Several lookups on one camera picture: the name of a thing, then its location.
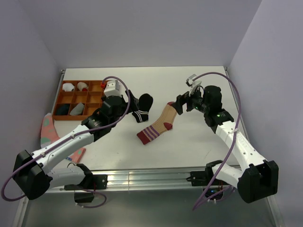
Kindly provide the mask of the tan maroon purple striped sock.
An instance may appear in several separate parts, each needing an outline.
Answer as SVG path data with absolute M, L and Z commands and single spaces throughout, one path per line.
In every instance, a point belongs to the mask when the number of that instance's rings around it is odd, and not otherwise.
M 142 144 L 146 145 L 147 143 L 157 139 L 161 134 L 172 130 L 173 123 L 177 115 L 177 111 L 172 104 L 173 102 L 168 102 L 160 117 L 154 123 L 137 133 L 137 137 Z

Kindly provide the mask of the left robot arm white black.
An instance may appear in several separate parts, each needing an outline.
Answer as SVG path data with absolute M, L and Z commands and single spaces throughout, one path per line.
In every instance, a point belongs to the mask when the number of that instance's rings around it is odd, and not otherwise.
M 104 98 L 100 108 L 56 142 L 32 153 L 23 150 L 17 155 L 12 178 L 29 200 L 39 198 L 54 187 L 75 185 L 85 190 L 93 187 L 93 173 L 84 164 L 57 171 L 53 168 L 73 152 L 110 133 L 122 117 L 139 109 L 139 101 L 132 92 L 127 90 L 126 94 L 127 102 L 123 96 Z

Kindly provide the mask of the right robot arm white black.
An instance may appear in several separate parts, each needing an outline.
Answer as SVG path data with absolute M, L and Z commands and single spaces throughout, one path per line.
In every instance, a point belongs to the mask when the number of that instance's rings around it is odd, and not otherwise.
M 210 162 L 204 171 L 191 172 L 187 181 L 193 186 L 205 186 L 223 182 L 236 188 L 246 203 L 274 195 L 278 190 L 279 167 L 275 161 L 268 161 L 260 155 L 238 130 L 238 126 L 228 111 L 222 107 L 221 89 L 206 86 L 203 91 L 179 95 L 172 106 L 178 114 L 198 110 L 203 113 L 205 123 L 229 148 L 228 154 L 234 155 L 240 169 L 227 165 L 222 160 Z

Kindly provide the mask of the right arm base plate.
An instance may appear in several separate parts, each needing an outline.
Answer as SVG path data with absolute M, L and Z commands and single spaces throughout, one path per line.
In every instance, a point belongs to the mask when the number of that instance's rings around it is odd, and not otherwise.
M 206 170 L 204 171 L 192 171 L 190 172 L 190 176 L 186 178 L 187 182 L 191 182 L 193 187 L 195 186 L 202 186 L 202 190 L 206 188 L 209 181 L 211 180 L 211 176 L 207 173 Z M 222 190 L 228 184 L 222 180 L 215 179 L 211 184 L 211 187 L 207 190 L 205 197 L 209 197 L 218 191 Z

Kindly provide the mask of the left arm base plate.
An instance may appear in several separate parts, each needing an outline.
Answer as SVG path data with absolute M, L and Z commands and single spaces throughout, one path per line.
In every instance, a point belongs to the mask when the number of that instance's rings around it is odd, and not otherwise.
M 74 191 L 74 201 L 83 207 L 89 207 L 97 197 L 103 197 L 101 206 L 106 203 L 107 197 L 99 190 L 107 188 L 107 175 L 90 175 L 78 185 L 65 185 L 65 191 Z

